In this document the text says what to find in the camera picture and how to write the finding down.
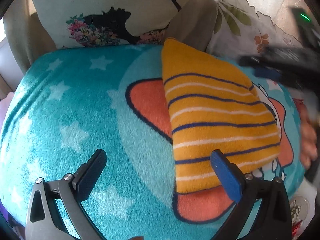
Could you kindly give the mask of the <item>person's right hand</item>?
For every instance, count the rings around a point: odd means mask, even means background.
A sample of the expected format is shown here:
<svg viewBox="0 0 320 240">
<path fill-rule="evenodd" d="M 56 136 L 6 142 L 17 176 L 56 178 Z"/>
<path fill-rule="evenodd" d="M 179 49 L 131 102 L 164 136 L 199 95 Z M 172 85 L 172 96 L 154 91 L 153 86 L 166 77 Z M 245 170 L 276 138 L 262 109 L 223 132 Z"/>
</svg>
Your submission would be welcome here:
<svg viewBox="0 0 320 240">
<path fill-rule="evenodd" d="M 309 118 L 308 110 L 305 105 L 299 106 L 300 115 L 300 162 L 306 170 L 317 159 L 317 134 Z"/>
</svg>

